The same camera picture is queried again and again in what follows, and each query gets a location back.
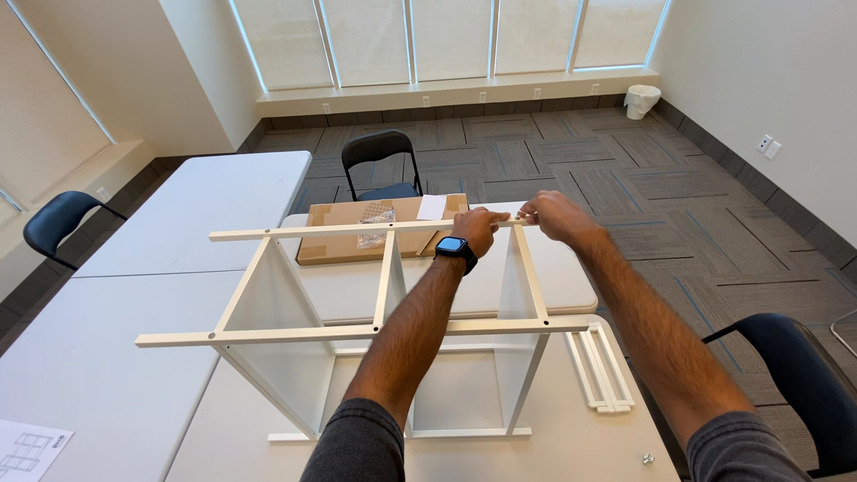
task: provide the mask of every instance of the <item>watch face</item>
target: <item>watch face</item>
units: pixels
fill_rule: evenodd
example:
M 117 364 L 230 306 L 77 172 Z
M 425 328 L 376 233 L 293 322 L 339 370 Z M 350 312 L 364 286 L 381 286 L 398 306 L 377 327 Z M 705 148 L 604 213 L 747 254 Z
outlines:
M 437 249 L 447 251 L 458 251 L 464 246 L 464 240 L 458 238 L 443 238 L 438 244 Z

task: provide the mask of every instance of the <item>black watch band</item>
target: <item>black watch band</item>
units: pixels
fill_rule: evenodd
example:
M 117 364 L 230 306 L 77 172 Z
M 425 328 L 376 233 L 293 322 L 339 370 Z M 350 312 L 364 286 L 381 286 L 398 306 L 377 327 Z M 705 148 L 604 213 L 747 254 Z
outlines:
M 449 242 L 444 243 L 444 241 L 448 239 L 450 241 L 454 240 L 458 242 L 458 247 L 455 249 L 448 249 L 442 247 L 443 244 L 450 244 Z M 466 239 L 453 238 L 452 236 L 447 236 L 441 239 L 440 242 L 438 242 L 437 246 L 434 248 L 434 257 L 436 258 L 437 256 L 464 258 L 464 260 L 467 261 L 467 269 L 464 272 L 464 276 L 467 276 L 467 274 L 472 271 L 473 268 L 476 267 L 476 262 L 479 261 L 479 258 L 477 258 L 475 254 L 473 254 L 473 250 L 467 244 Z

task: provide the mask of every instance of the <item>white paper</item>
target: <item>white paper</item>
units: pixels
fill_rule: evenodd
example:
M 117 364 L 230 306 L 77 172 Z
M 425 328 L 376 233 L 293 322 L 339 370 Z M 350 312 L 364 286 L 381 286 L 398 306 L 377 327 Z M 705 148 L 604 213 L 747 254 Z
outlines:
M 417 213 L 417 219 L 423 221 L 442 220 L 445 210 L 446 196 L 427 194 L 423 196 L 423 201 L 420 202 L 420 211 Z
M 74 434 L 0 420 L 0 480 L 38 482 Z

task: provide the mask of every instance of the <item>plastic bag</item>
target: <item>plastic bag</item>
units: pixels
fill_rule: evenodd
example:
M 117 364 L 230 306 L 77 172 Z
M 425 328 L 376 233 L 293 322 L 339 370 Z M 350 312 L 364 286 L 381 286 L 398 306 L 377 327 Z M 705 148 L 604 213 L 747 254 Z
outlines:
M 625 105 L 628 106 L 627 116 L 629 119 L 639 120 L 645 117 L 661 98 L 661 89 L 652 86 L 634 85 L 628 88 L 625 94 Z
M 396 222 L 396 209 L 384 206 L 387 211 L 384 211 L 381 214 L 376 214 L 374 216 L 364 218 L 360 220 L 360 224 L 375 224 L 375 223 L 392 223 Z M 371 250 L 372 248 L 377 248 L 379 246 L 383 246 L 387 241 L 387 233 L 386 232 L 371 232 L 368 234 L 358 234 L 357 235 L 357 248 L 359 250 Z

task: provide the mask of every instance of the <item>black folding chair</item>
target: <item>black folding chair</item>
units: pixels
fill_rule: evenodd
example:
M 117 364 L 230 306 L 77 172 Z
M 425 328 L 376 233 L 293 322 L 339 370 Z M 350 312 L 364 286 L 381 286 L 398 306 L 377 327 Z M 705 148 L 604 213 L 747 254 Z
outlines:
M 703 338 L 737 331 L 768 365 L 774 384 L 812 435 L 818 468 L 810 477 L 857 470 L 857 389 L 808 329 L 774 313 L 760 313 Z
M 77 267 L 74 264 L 57 257 L 57 247 L 63 238 L 77 229 L 83 216 L 90 209 L 98 206 L 107 209 L 118 218 L 128 220 L 87 193 L 70 190 L 48 201 L 27 222 L 24 226 L 24 240 L 39 254 L 76 271 Z
M 360 196 L 354 191 L 354 183 L 348 170 L 362 162 L 373 162 L 390 157 L 393 154 L 408 153 L 414 166 L 414 184 L 398 183 L 385 188 L 364 192 Z M 411 139 L 401 130 L 383 130 L 374 134 L 355 137 L 345 144 L 342 149 L 342 167 L 351 187 L 351 198 L 354 201 L 375 201 L 378 199 L 396 199 L 400 197 L 417 197 L 423 195 L 420 185 L 420 174 L 417 171 L 417 158 Z

